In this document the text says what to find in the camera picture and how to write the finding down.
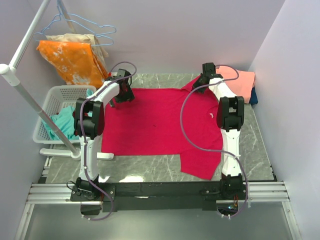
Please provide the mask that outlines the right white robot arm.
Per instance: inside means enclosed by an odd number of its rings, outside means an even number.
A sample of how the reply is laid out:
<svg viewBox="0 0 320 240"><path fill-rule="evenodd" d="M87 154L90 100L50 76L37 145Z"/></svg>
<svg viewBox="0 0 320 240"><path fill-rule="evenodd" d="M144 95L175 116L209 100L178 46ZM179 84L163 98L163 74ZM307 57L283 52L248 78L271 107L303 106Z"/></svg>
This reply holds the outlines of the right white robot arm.
<svg viewBox="0 0 320 240"><path fill-rule="evenodd" d="M202 94L209 89L218 100L216 124L220 128L223 141L223 165L219 193L226 200L232 199L243 188L243 175L239 163L239 140L245 119L245 100L242 96L237 96L226 84L228 81L239 78L239 72L236 70L235 73L235 77L225 79L217 73L214 63L204 63L200 77L192 86Z"/></svg>

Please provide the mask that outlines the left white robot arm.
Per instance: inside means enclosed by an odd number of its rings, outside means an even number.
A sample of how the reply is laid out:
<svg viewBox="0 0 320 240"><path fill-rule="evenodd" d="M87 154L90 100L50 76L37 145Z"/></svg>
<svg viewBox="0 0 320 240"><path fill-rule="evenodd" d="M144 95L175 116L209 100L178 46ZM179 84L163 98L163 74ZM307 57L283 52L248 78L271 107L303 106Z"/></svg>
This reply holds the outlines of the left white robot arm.
<svg viewBox="0 0 320 240"><path fill-rule="evenodd" d="M111 103L131 102L135 99L131 89L132 74L119 69L102 87L87 98L78 98L75 107L74 129L80 140L81 167L75 185L88 201L100 195L97 166L98 148L105 128L105 107Z"/></svg>

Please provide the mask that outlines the magenta t-shirt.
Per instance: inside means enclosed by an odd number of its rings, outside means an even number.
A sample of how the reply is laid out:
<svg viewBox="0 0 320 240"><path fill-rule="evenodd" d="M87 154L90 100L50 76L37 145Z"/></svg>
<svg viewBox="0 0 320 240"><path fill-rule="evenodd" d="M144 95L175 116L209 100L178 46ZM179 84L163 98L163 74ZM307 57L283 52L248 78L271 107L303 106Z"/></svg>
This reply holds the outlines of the magenta t-shirt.
<svg viewBox="0 0 320 240"><path fill-rule="evenodd" d="M116 156L179 155L180 170L210 180L221 161L218 100L206 90L134 88L134 100L107 106L101 151Z"/></svg>

